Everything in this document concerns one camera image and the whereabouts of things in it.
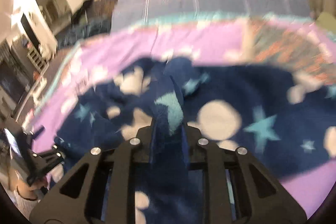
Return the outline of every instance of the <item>black bracelet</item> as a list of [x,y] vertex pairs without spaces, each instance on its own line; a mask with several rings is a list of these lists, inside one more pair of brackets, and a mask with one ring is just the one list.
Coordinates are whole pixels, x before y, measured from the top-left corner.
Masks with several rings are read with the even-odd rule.
[[37,201],[37,200],[38,200],[38,199],[24,198],[23,196],[20,195],[20,192],[19,192],[19,188],[18,188],[18,187],[16,187],[16,191],[17,191],[17,194],[18,194],[21,198],[23,198],[24,200],[28,200],[28,201]]

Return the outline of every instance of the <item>person's hand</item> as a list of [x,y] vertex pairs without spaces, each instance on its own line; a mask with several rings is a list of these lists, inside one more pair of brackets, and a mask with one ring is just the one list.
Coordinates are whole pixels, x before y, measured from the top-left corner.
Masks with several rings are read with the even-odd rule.
[[37,196],[34,193],[34,190],[40,189],[42,187],[47,187],[47,186],[48,186],[48,181],[46,177],[37,180],[31,186],[29,186],[23,180],[19,180],[17,182],[18,194],[24,199],[36,200]]

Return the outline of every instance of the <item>white star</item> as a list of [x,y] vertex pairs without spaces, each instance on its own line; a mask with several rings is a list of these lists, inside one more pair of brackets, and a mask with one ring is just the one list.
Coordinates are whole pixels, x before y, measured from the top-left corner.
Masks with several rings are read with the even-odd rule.
[[315,150],[314,141],[304,140],[301,147],[305,153],[311,153],[312,150]]

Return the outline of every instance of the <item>dark blue blanket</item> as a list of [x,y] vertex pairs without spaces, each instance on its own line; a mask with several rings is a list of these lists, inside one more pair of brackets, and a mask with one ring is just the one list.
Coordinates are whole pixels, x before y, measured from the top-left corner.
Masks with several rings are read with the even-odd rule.
[[144,126],[139,113],[154,117],[152,168],[136,172],[136,190],[150,201],[139,209],[147,224],[201,223],[202,174],[187,171],[182,121],[196,122],[205,137],[228,148],[246,147],[278,178],[329,159],[325,134],[336,125],[336,86],[309,90],[293,103],[288,97],[296,83],[289,72],[261,65],[193,67],[185,58],[140,59],[122,74],[124,84],[141,79],[143,92],[125,92],[120,80],[91,88],[55,142],[67,151],[67,171],[92,147],[111,149],[134,137]]

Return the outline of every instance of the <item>bed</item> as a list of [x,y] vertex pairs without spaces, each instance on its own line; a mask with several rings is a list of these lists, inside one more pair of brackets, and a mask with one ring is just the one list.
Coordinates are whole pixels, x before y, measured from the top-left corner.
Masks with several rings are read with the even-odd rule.
[[[62,140],[73,144],[64,133],[63,124],[78,107],[79,97],[110,81],[120,90],[129,90],[123,88],[123,81],[130,71],[123,70],[141,57],[167,61],[186,56],[200,66],[276,66],[296,75],[288,101],[299,104],[321,85],[336,84],[335,37],[317,27],[311,18],[311,10],[315,15],[321,11],[334,13],[334,5],[334,0],[118,0],[111,35],[77,42],[52,77],[51,88],[27,127],[46,128],[34,143],[34,151],[48,149],[55,140],[60,142],[58,145]],[[142,85],[146,81],[136,70],[129,76],[130,82],[133,78],[141,78]],[[200,127],[197,123],[191,120],[193,126]],[[140,114],[138,123],[130,126],[134,131],[146,125],[146,115]],[[232,148],[227,136],[213,139],[222,148]],[[322,204],[336,181],[333,145],[328,146],[328,152],[330,159],[324,162],[278,176],[308,217]]]

